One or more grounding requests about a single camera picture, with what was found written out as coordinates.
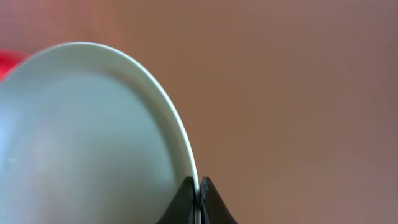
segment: round white dish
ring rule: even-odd
[[[0,223],[155,223],[187,175],[198,193],[170,98],[114,48],[57,45],[0,83]]]

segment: brown surface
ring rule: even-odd
[[[0,47],[89,40],[140,61],[240,223],[396,223],[397,16],[387,0],[0,0]]]

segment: plate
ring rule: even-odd
[[[198,177],[166,92],[114,48],[45,49],[0,84],[0,222],[155,223]]]

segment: blurry red object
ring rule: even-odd
[[[0,82],[27,56],[28,54],[16,50],[0,50]]]

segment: red object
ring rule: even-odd
[[[15,50],[0,50],[0,82],[3,81],[8,73],[27,56],[28,54]]]

